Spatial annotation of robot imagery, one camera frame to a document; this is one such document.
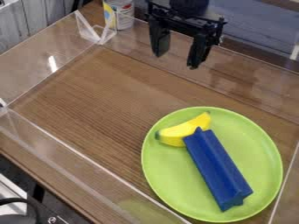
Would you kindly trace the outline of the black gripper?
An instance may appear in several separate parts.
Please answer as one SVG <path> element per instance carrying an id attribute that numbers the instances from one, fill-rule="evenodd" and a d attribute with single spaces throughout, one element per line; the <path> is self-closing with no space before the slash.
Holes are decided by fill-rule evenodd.
<path id="1" fill-rule="evenodd" d="M 211 0 L 145 0 L 152 52 L 161 57 L 169 50 L 171 31 L 193 37 L 187 67 L 205 61 L 211 45 L 221 42 L 227 19 L 211 7 Z"/>

